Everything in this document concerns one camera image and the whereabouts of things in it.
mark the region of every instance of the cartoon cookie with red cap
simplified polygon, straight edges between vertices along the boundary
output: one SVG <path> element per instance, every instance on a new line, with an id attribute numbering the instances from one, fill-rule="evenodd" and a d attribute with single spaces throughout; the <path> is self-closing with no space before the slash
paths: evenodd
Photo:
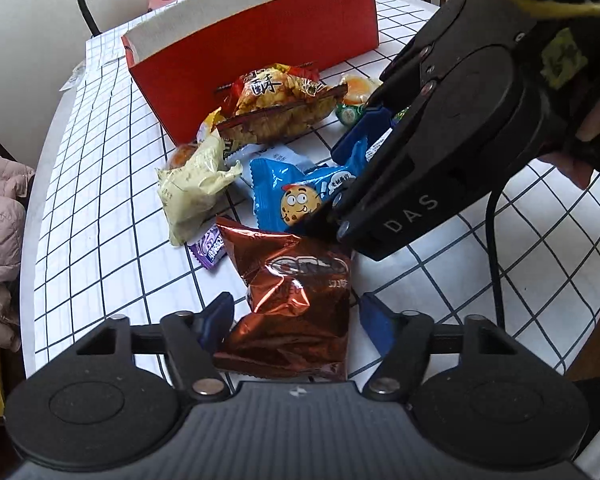
<path id="1" fill-rule="evenodd" d="M 295 224 L 322 204 L 315 189 L 303 184 L 288 184 L 282 187 L 282 191 L 285 193 L 280 203 L 280 213 L 286 225 Z"/>

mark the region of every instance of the purple candy wrapper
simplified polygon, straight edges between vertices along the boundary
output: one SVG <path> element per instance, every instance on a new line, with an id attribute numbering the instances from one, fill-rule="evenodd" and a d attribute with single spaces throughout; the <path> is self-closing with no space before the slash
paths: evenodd
<path id="1" fill-rule="evenodd" d="M 189 249 L 205 269 L 215 267 L 226 254 L 224 241 L 216 224 L 213 224 L 200 240 L 190 245 Z"/>

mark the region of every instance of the pink puffer jacket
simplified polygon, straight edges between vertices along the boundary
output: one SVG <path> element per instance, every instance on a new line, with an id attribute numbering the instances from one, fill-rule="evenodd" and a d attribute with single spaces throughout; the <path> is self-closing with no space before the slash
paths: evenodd
<path id="1" fill-rule="evenodd" d="M 34 170 L 0 156 L 0 283 L 10 282 L 20 272 L 25 209 L 17 198 L 27 195 L 27 185 Z M 16 349 L 19 339 L 7 323 L 16 324 L 10 312 L 10 295 L 0 285 L 0 346 Z"/>

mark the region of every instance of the white wall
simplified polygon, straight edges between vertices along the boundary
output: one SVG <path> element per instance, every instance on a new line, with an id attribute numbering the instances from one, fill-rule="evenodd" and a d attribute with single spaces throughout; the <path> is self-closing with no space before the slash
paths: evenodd
<path id="1" fill-rule="evenodd" d="M 100 30 L 139 16 L 147 0 L 87 0 Z M 0 142 L 35 167 L 90 33 L 76 0 L 0 0 Z"/>

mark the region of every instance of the white tablecloth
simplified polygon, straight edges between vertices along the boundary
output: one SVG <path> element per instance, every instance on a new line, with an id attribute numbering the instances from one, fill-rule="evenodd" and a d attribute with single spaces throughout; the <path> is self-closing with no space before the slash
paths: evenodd
<path id="1" fill-rule="evenodd" d="M 376 2 L 380 45 L 325 70 L 325 83 L 336 84 L 345 72 L 378 77 L 435 11 L 419 0 Z M 113 313 L 128 315 L 133 324 L 155 323 L 176 310 L 198 312 L 224 290 L 237 300 L 237 319 L 248 312 L 246 288 L 228 258 L 209 271 L 185 248 L 168 243 L 155 168 L 174 145 L 121 57 L 118 38 L 127 28 L 90 41 L 87 75 L 51 174 L 36 258 L 34 336 L 24 338 L 34 368 Z M 344 131 L 332 114 L 289 145 L 316 163 L 329 162 L 330 147 Z M 481 200 L 382 262 L 358 255 L 354 290 L 374 291 L 398 312 L 420 310 L 439 322 L 457 323 L 467 314 L 494 319 L 485 206 Z M 233 188 L 214 213 L 256 225 L 251 200 Z M 496 238 L 506 271 L 507 329 L 563 372 L 600 316 L 600 175 L 581 192 L 551 166 L 533 161 L 505 189 Z M 378 361 L 354 307 L 349 377 L 362 385 Z M 434 358 L 429 372 L 456 361 Z M 137 362 L 164 374 L 154 356 Z M 227 378 L 232 387 L 240 380 Z"/>

